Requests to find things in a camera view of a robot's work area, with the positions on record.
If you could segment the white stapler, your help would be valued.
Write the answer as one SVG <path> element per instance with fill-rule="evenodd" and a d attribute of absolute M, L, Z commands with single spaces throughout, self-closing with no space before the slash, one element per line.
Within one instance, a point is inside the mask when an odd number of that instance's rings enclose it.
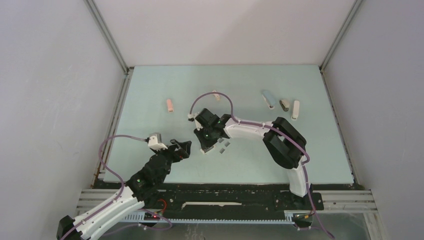
<path fill-rule="evenodd" d="M 293 121 L 296 121 L 299 118 L 299 114 L 300 114 L 300 101 L 294 100 L 293 106 L 292 106 L 292 112 L 291 112 L 291 119 Z"/>

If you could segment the beige stapler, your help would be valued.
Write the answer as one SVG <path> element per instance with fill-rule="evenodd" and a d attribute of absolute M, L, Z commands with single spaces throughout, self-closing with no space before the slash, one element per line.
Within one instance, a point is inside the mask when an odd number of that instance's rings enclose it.
<path fill-rule="evenodd" d="M 288 99 L 280 99 L 279 104 L 284 112 L 288 112 L 290 110 L 291 103 Z"/>

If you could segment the staple box tray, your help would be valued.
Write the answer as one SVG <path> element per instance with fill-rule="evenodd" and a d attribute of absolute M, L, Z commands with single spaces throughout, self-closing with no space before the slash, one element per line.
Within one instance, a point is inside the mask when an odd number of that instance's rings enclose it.
<path fill-rule="evenodd" d="M 209 153 L 209 152 L 211 152 L 212 150 L 214 150 L 215 149 L 215 147 L 213 146 L 213 147 L 210 147 L 210 148 L 207 148 L 207 149 L 200 149 L 200 152 L 203 154 L 203 155 L 206 155 L 207 153 Z"/>

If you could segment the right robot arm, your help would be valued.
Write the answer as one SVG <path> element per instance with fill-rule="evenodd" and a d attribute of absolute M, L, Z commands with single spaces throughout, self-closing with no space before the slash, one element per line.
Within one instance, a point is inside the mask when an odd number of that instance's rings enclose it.
<path fill-rule="evenodd" d="M 263 142 L 275 163 L 287 170 L 291 204 L 297 209 L 304 209 L 310 204 L 310 184 L 302 169 L 302 163 L 308 159 L 305 153 L 307 141 L 285 118 L 257 122 L 230 114 L 219 117 L 204 108 L 188 114 L 188 119 L 195 123 L 193 132 L 203 153 L 213 149 L 221 139 L 243 138 Z"/>

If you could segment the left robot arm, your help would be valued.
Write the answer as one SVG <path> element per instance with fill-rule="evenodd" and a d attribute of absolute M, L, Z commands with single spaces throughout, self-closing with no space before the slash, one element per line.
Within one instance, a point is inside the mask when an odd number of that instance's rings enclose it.
<path fill-rule="evenodd" d="M 153 208 L 158 189 L 171 172 L 172 164 L 190 157 L 191 141 L 175 139 L 169 145 L 150 144 L 153 155 L 141 170 L 96 207 L 76 217 L 63 217 L 58 224 L 58 240 L 98 240 L 124 217 L 142 208 Z"/>

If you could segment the blue stapler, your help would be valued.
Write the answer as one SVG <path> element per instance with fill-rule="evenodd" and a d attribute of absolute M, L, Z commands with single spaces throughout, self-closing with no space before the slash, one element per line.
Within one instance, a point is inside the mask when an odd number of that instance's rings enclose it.
<path fill-rule="evenodd" d="M 270 110 L 273 110 L 275 108 L 275 104 L 276 104 L 276 100 L 275 100 L 273 94 L 269 90 L 263 90 L 261 92 L 261 95 L 262 95 L 267 107 Z"/>

